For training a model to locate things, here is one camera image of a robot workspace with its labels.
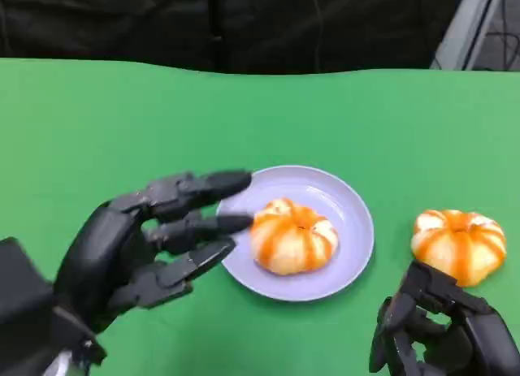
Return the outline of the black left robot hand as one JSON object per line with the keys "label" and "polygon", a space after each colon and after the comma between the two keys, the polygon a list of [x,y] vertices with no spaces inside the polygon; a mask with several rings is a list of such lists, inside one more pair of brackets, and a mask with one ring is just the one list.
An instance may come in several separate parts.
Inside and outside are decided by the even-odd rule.
{"label": "black left robot hand", "polygon": [[71,243],[55,293],[95,333],[134,307],[189,294],[236,247],[232,235],[253,224],[249,214],[204,218],[200,210],[251,182],[245,170],[187,172],[100,204]]}

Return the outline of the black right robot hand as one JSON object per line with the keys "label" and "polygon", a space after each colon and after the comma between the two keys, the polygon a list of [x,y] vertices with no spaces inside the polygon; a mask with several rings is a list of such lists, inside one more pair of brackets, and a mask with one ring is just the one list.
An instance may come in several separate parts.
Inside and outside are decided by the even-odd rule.
{"label": "black right robot hand", "polygon": [[519,350],[484,298],[414,260],[379,308],[369,371],[382,368],[391,375],[517,375]]}

